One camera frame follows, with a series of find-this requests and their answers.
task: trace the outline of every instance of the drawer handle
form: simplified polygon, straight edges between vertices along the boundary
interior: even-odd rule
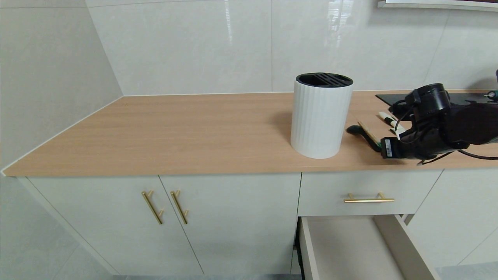
[[[182,217],[183,223],[185,225],[188,224],[187,219],[185,218],[188,214],[188,209],[185,210],[185,212],[182,211],[182,207],[178,203],[178,196],[180,196],[180,190],[177,190],[176,192],[171,191],[170,193],[171,193],[171,197],[173,197],[173,201],[175,202],[176,209],[178,209],[178,212],[180,212],[180,216]]]
[[[152,196],[153,193],[154,193],[154,190],[150,190],[149,193],[146,193],[145,191],[143,191],[142,192],[142,196],[145,199],[145,202],[149,206],[150,210],[154,214],[154,217],[156,218],[156,220],[159,223],[159,225],[162,225],[161,216],[162,216],[162,213],[164,213],[164,210],[159,211],[159,213],[157,213],[154,210],[154,206],[152,205],[152,203],[149,200],[149,198]]]
[[[350,199],[345,199],[344,203],[356,203],[356,202],[394,202],[394,198],[386,198],[383,193],[378,193],[380,198],[367,198],[367,199],[356,199],[352,193],[348,193]]]

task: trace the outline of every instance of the black cable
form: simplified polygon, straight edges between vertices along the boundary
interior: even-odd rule
[[[473,153],[466,152],[464,150],[458,150],[458,152],[460,152],[460,153],[462,153],[464,155],[468,155],[468,156],[473,157],[473,158],[478,158],[478,159],[487,159],[487,160],[497,160],[498,159],[498,156],[476,155],[476,154],[473,154]]]
[[[400,103],[403,103],[403,102],[406,102],[404,99],[401,99],[401,100],[398,100],[396,102],[394,102],[392,105],[391,105],[391,108],[394,108],[394,106],[400,104]]]
[[[403,117],[399,118],[398,121],[396,122],[396,125],[394,126],[394,133],[396,133],[396,136],[399,135],[398,132],[397,132],[399,122],[401,122],[401,120],[404,119],[413,110],[414,107],[415,106],[412,105],[411,108],[410,108],[410,110],[407,110],[406,113],[403,115]]]
[[[437,160],[440,160],[440,159],[444,158],[445,156],[447,156],[447,155],[449,155],[449,154],[451,154],[451,153],[453,153],[453,152],[452,152],[452,151],[451,151],[451,152],[447,152],[446,154],[444,154],[444,155],[442,155],[442,156],[440,156],[440,157],[437,157],[437,158],[435,158],[435,159],[432,159],[432,160],[430,160],[430,161],[428,161],[428,162],[422,161],[421,163],[422,163],[422,165],[425,165],[425,164],[428,164],[428,163],[431,163],[431,162],[435,162],[435,161],[437,161]]]

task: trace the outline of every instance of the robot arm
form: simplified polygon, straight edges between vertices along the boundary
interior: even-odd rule
[[[442,84],[416,89],[404,101],[411,108],[412,128],[399,138],[381,140],[383,158],[428,160],[471,144],[498,142],[496,103],[451,104]]]

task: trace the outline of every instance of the sticker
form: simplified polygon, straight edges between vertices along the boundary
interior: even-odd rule
[[[391,140],[389,139],[385,140],[385,152],[387,153],[387,157],[392,157]]]

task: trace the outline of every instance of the countertop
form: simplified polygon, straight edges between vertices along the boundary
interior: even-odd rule
[[[380,93],[354,92],[346,127],[361,121],[391,136],[375,115]],[[311,159],[290,146],[292,93],[122,97],[4,170],[7,176],[118,176],[267,173],[498,166],[454,153],[437,162],[384,160],[361,137],[344,133],[339,153]],[[497,156],[496,144],[469,152]]]

